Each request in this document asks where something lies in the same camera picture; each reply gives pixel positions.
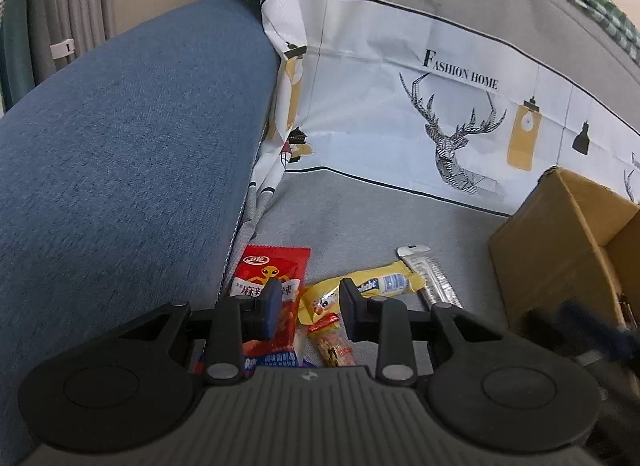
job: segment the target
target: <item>open cardboard box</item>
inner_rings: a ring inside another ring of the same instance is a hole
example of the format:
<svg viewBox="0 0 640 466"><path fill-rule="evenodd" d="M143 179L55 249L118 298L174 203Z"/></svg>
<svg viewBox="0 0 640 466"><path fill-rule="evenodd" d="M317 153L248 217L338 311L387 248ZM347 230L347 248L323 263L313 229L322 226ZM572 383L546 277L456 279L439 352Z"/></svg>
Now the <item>open cardboard box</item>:
<svg viewBox="0 0 640 466"><path fill-rule="evenodd" d="M578 174L549 169L489 241L511 329L521 330L530 309L569 298L620 326L624 293L638 316L639 209Z"/></svg>

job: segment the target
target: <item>candy wrapper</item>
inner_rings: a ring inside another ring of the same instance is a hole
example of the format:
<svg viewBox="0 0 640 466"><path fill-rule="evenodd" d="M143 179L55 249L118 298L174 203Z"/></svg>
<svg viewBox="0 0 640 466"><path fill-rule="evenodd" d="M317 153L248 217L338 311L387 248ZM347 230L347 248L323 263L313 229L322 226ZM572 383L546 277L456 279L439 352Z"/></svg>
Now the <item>candy wrapper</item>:
<svg viewBox="0 0 640 466"><path fill-rule="evenodd" d="M419 290L418 293L428 306L443 301L462 308L456 292L451 287L447 277L444 276L429 246L406 245L398 247L398 256L412 271L417 272L424 278L426 286L424 289Z"/></svg>
<svg viewBox="0 0 640 466"><path fill-rule="evenodd" d="M338 286L343 278L351 278L364 297L395 296L403 292L416 292L424 287L424 279L401 261L323 280L309 287L302 295L298 309L300 323L313 325L329 313L340 312Z"/></svg>
<svg viewBox="0 0 640 466"><path fill-rule="evenodd" d="M318 352L327 367L351 367L356 364L349 340L340 332L340 319L328 314L311 325L308 336L316 342Z"/></svg>
<svg viewBox="0 0 640 466"><path fill-rule="evenodd" d="M260 296L268 279L277 278L282 282L282 311L276 335L269 341L253 340L242 345L245 372L257 365L298 366L293 345L296 313L310 254L310 249L302 247L249 245L244 250L229 296Z"/></svg>

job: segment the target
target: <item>yellow lamp print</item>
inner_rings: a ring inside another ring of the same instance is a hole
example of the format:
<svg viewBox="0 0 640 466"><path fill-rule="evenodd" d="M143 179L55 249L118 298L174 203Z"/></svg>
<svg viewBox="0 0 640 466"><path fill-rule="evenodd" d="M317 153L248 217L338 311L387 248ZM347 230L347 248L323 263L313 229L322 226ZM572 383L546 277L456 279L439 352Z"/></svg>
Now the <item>yellow lamp print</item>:
<svg viewBox="0 0 640 466"><path fill-rule="evenodd" d="M289 101L289 113L287 114L287 131L289 131L298 113L300 88L302 87L302 56L287 60L284 73L291 83L291 100Z"/></svg>
<svg viewBox="0 0 640 466"><path fill-rule="evenodd" d="M531 171L541 120L540 108L533 97L518 107L507 152L509 166Z"/></svg>

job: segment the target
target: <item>deer head print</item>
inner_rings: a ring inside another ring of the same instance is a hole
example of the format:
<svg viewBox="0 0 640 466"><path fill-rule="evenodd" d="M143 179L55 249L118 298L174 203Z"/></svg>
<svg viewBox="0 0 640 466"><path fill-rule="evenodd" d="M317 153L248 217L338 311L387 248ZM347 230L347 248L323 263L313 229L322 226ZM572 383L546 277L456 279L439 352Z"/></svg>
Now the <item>deer head print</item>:
<svg viewBox="0 0 640 466"><path fill-rule="evenodd" d="M468 135L490 133L498 128L504 121L507 111L505 110L500 120L496 121L495 118L497 114L494 103L491 95L486 93L489 99L489 105L491 106L491 112L486 120L482 121L479 126L476 126L476 109L472 108L469 122L463 123L461 126L457 125L456 131L452 135L445 135L440 128L439 119L433 112L433 99L435 94L431 94L426 106L424 105L422 97L420 97L420 82L428 75L428 73L424 74L415 80L411 84L411 90L409 90L404 83L402 74L400 74L400 81L404 91L411 100L411 104L424 118L426 122L424 129L427 135L436 144L436 167L440 172L440 176L450 186L470 194L475 194L478 192L478 189L476 189L476 183L478 182L476 177L478 176L458 165L456 161L456 150L468 144Z"/></svg>

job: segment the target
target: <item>box flap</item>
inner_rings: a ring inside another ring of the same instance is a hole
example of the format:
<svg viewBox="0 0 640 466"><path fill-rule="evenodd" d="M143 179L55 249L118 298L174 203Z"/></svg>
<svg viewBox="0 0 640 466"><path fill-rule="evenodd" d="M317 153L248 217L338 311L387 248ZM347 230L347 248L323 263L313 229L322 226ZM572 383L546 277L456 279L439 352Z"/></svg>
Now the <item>box flap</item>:
<svg viewBox="0 0 640 466"><path fill-rule="evenodd" d="M622 290L640 318L640 213L609 242L607 252L616 269Z"/></svg>
<svg viewBox="0 0 640 466"><path fill-rule="evenodd" d="M578 204L596 243L602 247L606 246L640 209L638 205L609 188L577 173L564 168L556 168L553 173L561 176Z"/></svg>

